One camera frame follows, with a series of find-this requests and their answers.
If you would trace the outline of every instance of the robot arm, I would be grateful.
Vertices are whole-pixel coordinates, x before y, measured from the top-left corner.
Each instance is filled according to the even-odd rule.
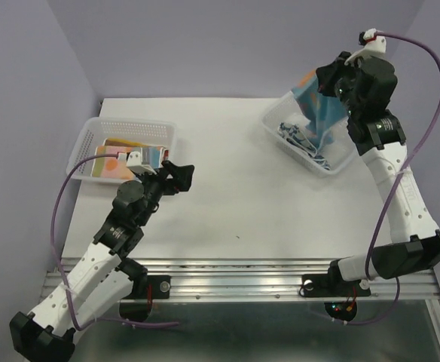
[[[375,247],[369,264],[371,278],[385,279],[432,268],[440,261],[440,230],[429,214],[410,167],[402,170],[407,158],[405,135],[397,117],[388,109],[397,85],[394,67],[381,59],[386,39],[376,29],[360,34],[363,49],[342,52],[327,66],[316,70],[319,92],[337,97],[349,115],[347,130],[357,151],[386,202],[399,173],[402,178],[387,210],[392,244]],[[365,253],[331,263],[327,275],[306,275],[306,297],[347,296],[359,287],[365,273]]]
[[[169,161],[158,170],[142,165],[132,152],[127,166],[137,180],[121,184],[113,209],[94,236],[79,263],[61,283],[27,315],[17,313],[10,322],[14,348],[31,362],[66,362],[79,334],[118,300],[146,286],[147,270],[127,256],[143,237],[141,227],[159,207],[164,195],[187,192],[194,166],[177,167]],[[73,323],[66,290],[76,312]]]

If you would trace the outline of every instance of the white storage basket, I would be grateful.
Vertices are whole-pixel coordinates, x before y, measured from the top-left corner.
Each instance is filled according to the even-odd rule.
[[[83,126],[76,140],[75,147],[69,158],[66,172],[83,158],[93,156],[96,147],[101,146],[107,138],[119,138],[132,142],[145,143],[150,146],[164,146],[169,149],[169,157],[174,153],[176,144],[176,126],[173,123],[132,118],[100,118],[89,119]],[[123,179],[107,179],[92,177],[94,161],[79,167],[73,179],[94,181],[98,183],[123,183]]]
[[[277,128],[281,122],[286,121],[292,115],[301,114],[301,109],[292,92],[277,100],[261,116],[268,136],[288,155],[298,163],[315,173],[318,177],[335,175],[344,169],[357,155],[356,147],[347,134],[347,120],[338,122],[330,128],[334,142],[322,148],[320,154],[330,164],[331,169],[326,170],[317,164],[304,150],[291,145],[277,134]]]

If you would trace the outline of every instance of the purple cable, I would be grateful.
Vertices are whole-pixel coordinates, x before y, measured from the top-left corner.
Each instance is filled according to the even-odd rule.
[[[411,38],[406,38],[406,37],[404,37],[402,35],[390,34],[388,32],[376,32],[375,35],[385,36],[386,38],[394,38],[394,39],[406,41],[408,43],[417,45],[418,47],[424,49],[434,59],[436,65],[438,67],[439,75],[440,75],[440,59],[439,59],[438,55],[434,52],[434,50],[431,49],[430,47],[428,47],[427,45],[421,43],[420,41],[417,41],[417,40],[414,40],[414,39],[411,39]],[[408,157],[406,158],[406,160],[402,164],[400,171],[403,171],[411,163],[411,161],[414,158],[414,156],[423,147],[424,143],[426,142],[426,140],[428,139],[429,135],[431,134],[432,129],[436,125],[436,122],[438,121],[439,114],[440,114],[440,95],[439,95],[438,107],[436,108],[434,116],[432,117],[431,123],[429,123],[429,126],[426,129],[426,132],[424,133],[424,135],[421,138],[421,140],[419,141],[419,143],[414,147],[413,152],[410,155],[408,155]],[[391,201],[394,198],[394,194],[396,193],[396,189],[399,186],[399,183],[401,182],[402,176],[403,176],[403,174],[402,174],[402,172],[400,172],[396,176],[396,178],[394,179],[393,187],[391,188],[390,193],[388,194],[388,196],[386,198],[386,202],[384,202],[384,206],[383,206],[383,208],[382,208],[382,210],[380,212],[379,219],[377,220],[377,224],[376,224],[376,227],[374,229],[374,233],[372,235],[371,243],[369,244],[367,256],[365,258],[365,274],[367,275],[367,277],[369,279],[371,278],[371,276],[369,274],[369,263],[371,261],[372,252],[374,250],[374,246],[376,244],[377,237],[379,235],[380,226],[382,225],[382,223],[384,221],[384,217],[386,216],[387,209],[389,208],[389,205],[391,204]],[[367,324],[372,324],[372,323],[376,323],[378,321],[381,321],[382,319],[387,317],[393,311],[394,307],[396,306],[396,303],[399,300],[399,294],[401,293],[401,284],[399,283],[399,279],[398,278],[396,278],[396,283],[397,283],[396,297],[394,298],[392,305],[383,314],[381,314],[381,315],[377,316],[376,318],[373,318],[373,319],[371,319],[369,321],[349,322],[348,324],[357,325],[357,326],[365,326]]]
[[[60,271],[61,278],[63,279],[63,283],[67,288],[65,290],[65,292],[66,292],[66,299],[68,301],[69,313],[71,314],[72,324],[77,331],[85,330],[90,325],[95,324],[96,322],[100,322],[100,321],[102,321],[102,322],[118,322],[118,323],[130,325],[133,327],[145,328],[145,329],[162,329],[162,328],[176,327],[179,325],[179,322],[141,323],[141,322],[128,321],[128,320],[122,319],[122,318],[97,318],[97,319],[93,319],[91,321],[88,321],[84,326],[80,326],[78,323],[78,319],[76,318],[76,313],[75,313],[75,306],[72,302],[72,295],[71,295],[71,292],[69,291],[70,288],[69,288],[68,277],[66,275],[66,272],[64,271],[63,265],[61,264],[61,258],[56,250],[56,241],[55,241],[55,237],[54,237],[54,235],[55,235],[54,226],[56,224],[56,214],[57,214],[58,206],[60,205],[61,196],[63,196],[66,185],[68,184],[68,181],[71,179],[73,173],[85,162],[94,160],[96,158],[102,158],[102,157],[117,158],[117,155],[116,154],[105,154],[105,155],[94,155],[94,156],[86,157],[85,159],[79,161],[78,164],[76,164],[72,168],[71,172],[68,173],[68,176],[65,178],[64,183],[61,186],[60,192],[58,193],[58,196],[56,199],[56,203],[54,205],[53,216],[51,217],[50,244],[51,244],[51,249],[53,252],[54,259],[57,264],[57,268]]]

